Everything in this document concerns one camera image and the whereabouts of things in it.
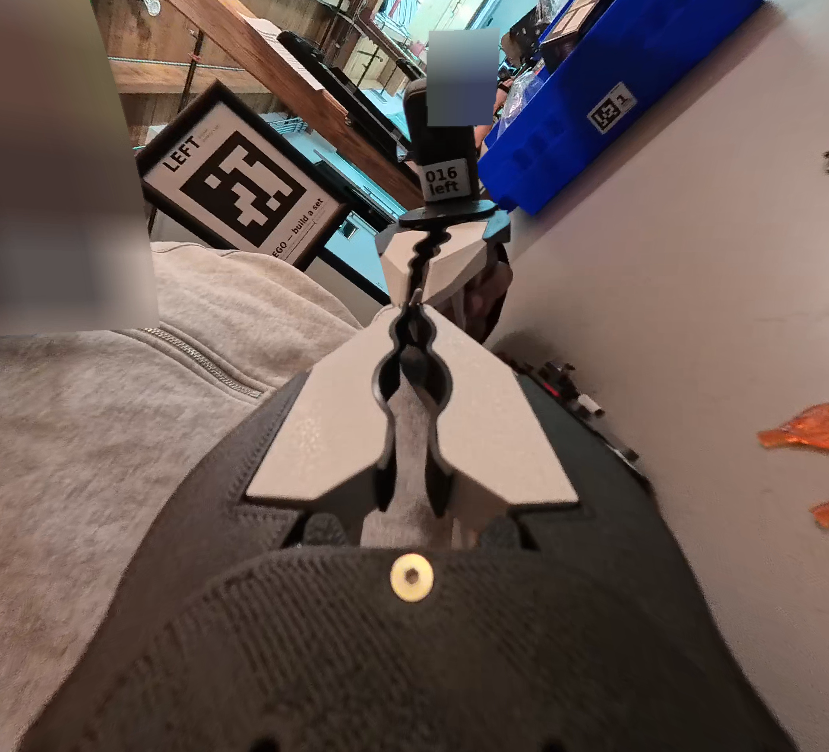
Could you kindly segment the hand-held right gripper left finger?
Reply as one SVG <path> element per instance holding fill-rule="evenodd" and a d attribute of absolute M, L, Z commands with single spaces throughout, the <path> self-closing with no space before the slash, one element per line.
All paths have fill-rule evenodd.
<path fill-rule="evenodd" d="M 407 306 L 382 310 L 304 378 L 246 488 L 255 504 L 306 512 L 386 511 Z"/>

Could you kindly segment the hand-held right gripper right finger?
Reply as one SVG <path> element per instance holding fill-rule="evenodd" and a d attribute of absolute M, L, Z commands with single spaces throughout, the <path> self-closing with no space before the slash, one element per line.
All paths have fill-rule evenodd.
<path fill-rule="evenodd" d="M 513 370 L 434 307 L 406 311 L 402 371 L 429 415 L 424 486 L 437 517 L 576 508 L 579 495 Z"/>

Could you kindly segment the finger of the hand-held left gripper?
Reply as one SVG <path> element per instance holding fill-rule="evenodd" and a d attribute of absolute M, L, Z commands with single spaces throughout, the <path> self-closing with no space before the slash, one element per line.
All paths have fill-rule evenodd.
<path fill-rule="evenodd" d="M 391 305 L 404 305 L 409 301 L 418 247 L 428 236 L 427 231 L 381 231 L 377 234 L 377 253 Z"/>
<path fill-rule="evenodd" d="M 487 264 L 487 243 L 482 235 L 451 234 L 427 261 L 420 303 L 438 307 L 461 292 Z"/>

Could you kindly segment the black lego motorcycle model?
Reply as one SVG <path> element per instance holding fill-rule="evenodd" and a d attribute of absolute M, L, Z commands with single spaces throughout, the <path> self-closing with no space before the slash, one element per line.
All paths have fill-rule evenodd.
<path fill-rule="evenodd" d="M 523 375 L 538 385 L 561 408 L 572 415 L 610 448 L 630 467 L 635 467 L 640 457 L 631 447 L 610 431 L 606 411 L 597 401 L 582 392 L 573 380 L 575 367 L 569 363 L 560 365 L 546 362 L 541 366 L 519 361 L 506 352 L 496 352 L 496 357 L 509 365 L 514 373 Z"/>

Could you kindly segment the large orange lego flame piece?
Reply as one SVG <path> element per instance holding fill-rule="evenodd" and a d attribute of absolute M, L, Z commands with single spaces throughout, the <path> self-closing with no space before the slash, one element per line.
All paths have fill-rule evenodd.
<path fill-rule="evenodd" d="M 808 447 L 828 451 L 828 404 L 811 406 L 787 422 L 758 432 L 765 448 Z"/>

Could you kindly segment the person's left hand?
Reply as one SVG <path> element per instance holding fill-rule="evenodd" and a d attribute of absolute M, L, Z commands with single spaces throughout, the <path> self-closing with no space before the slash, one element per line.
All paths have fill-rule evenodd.
<path fill-rule="evenodd" d="M 494 331 L 503 311 L 506 295 L 513 283 L 513 268 L 506 246 L 492 245 L 484 268 L 464 287 L 463 331 L 484 343 Z"/>

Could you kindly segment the framed marker sign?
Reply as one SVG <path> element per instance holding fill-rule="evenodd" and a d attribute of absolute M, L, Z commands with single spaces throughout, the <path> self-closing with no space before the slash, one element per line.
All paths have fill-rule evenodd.
<path fill-rule="evenodd" d="M 136 155 L 144 198 L 216 249 L 305 270 L 353 209 L 313 165 L 219 80 Z"/>

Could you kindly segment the person's grey hoodie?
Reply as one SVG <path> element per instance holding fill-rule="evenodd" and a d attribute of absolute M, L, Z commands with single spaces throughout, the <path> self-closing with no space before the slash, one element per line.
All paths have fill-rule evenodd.
<path fill-rule="evenodd" d="M 361 329 L 274 257 L 151 249 L 159 325 L 2 338 L 2 750 L 77 663 L 192 467 Z"/>

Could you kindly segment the blue plastic bin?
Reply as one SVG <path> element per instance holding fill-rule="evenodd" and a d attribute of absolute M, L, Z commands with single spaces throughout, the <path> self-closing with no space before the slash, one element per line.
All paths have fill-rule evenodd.
<path fill-rule="evenodd" d="M 543 209 L 765 0 L 615 0 L 479 164 L 506 210 Z"/>

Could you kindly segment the wooden beam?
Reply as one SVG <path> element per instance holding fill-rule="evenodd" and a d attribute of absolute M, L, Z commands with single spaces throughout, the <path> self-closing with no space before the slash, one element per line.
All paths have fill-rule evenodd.
<path fill-rule="evenodd" d="M 239 0 L 168 1 L 402 207 L 424 204 L 411 168 L 391 163 L 359 135 L 346 109 L 325 90 L 315 90 L 257 32 L 250 22 L 253 14 Z"/>

